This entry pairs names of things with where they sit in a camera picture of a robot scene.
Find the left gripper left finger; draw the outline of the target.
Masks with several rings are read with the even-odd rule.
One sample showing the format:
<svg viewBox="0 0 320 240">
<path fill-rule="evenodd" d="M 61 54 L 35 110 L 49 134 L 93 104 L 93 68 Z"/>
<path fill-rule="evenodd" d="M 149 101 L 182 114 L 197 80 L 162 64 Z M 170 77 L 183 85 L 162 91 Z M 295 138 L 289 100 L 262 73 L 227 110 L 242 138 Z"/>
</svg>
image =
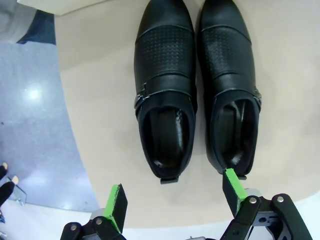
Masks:
<svg viewBox="0 0 320 240">
<path fill-rule="evenodd" d="M 128 200 L 121 184 L 112 186 L 105 208 L 94 211 L 89 221 L 67 223 L 61 240 L 124 240 Z"/>
</svg>

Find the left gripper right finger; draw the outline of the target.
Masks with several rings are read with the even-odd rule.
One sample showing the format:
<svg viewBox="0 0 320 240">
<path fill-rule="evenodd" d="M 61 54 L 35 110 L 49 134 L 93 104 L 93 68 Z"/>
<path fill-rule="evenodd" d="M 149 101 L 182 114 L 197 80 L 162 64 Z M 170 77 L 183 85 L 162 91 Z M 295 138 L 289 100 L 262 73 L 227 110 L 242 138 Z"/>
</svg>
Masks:
<svg viewBox="0 0 320 240">
<path fill-rule="evenodd" d="M 224 170 L 222 190 L 233 215 L 222 240 L 248 240 L 255 227 L 265 227 L 274 240 L 312 239 L 289 195 L 248 195 L 233 168 Z"/>
</svg>

